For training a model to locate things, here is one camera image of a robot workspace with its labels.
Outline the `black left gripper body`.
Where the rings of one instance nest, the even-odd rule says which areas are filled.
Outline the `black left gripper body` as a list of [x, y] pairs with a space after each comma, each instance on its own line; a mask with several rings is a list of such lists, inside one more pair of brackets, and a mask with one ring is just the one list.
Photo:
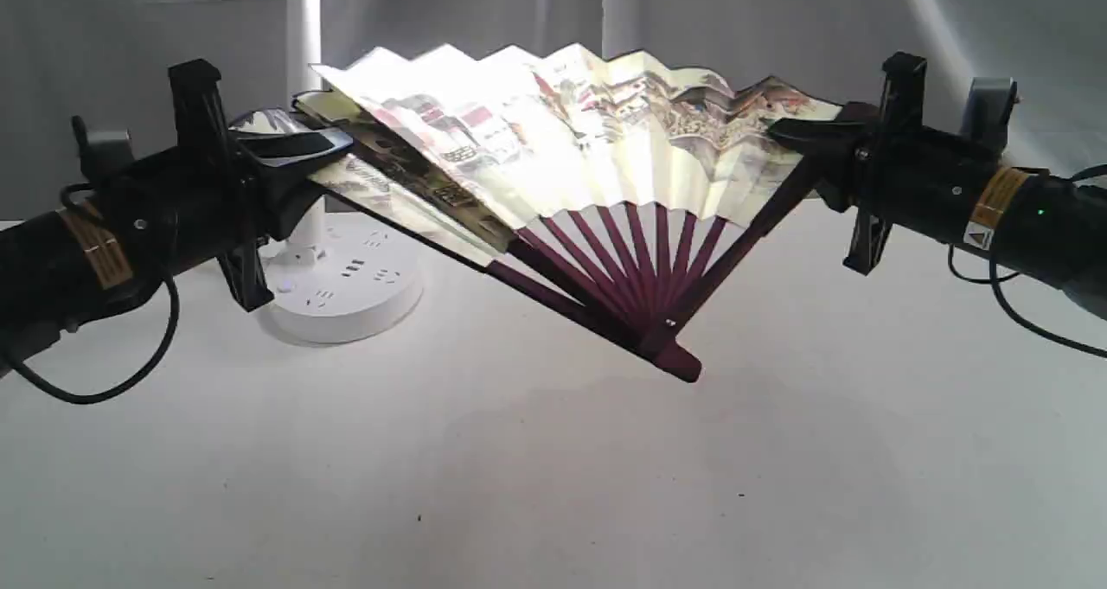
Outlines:
[[135, 293], [146, 303], [162, 277], [216, 260], [232, 301], [254, 312], [273, 301], [258, 254], [265, 237], [252, 169], [234, 148], [209, 61], [169, 68], [176, 144], [121, 170], [123, 225]]

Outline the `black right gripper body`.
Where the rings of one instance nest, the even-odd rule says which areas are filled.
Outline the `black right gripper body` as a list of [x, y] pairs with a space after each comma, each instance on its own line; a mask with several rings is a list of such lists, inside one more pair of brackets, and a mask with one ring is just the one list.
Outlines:
[[857, 210], [845, 258], [870, 273], [893, 227], [922, 234], [1013, 275], [1028, 273], [1001, 227], [1030, 188], [1030, 172], [1008, 166], [997, 149], [924, 123], [924, 56], [898, 52], [883, 62], [883, 89], [873, 118], [849, 141], [844, 183]]

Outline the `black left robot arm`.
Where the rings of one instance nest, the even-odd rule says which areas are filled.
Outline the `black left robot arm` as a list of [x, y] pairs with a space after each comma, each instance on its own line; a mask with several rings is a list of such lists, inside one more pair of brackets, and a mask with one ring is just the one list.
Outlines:
[[210, 260], [245, 311], [272, 301], [261, 242], [292, 234], [322, 195], [311, 177], [353, 141], [333, 127], [232, 131], [219, 80], [209, 61], [170, 68], [176, 144], [138, 161], [72, 120], [86, 199], [3, 231], [3, 356], [35, 356], [63, 330], [139, 308], [166, 275]]

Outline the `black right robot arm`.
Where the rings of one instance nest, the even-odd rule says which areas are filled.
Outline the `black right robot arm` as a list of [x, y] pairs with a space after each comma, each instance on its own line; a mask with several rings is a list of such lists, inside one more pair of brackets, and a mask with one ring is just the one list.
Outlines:
[[925, 58], [883, 64], [881, 103], [849, 103], [832, 120], [780, 118], [770, 140], [811, 166], [835, 211], [853, 208], [853, 272], [880, 262], [891, 227], [992, 260], [1104, 316], [1104, 190], [1004, 163], [1020, 99], [1012, 78], [974, 78], [961, 131], [924, 123]]

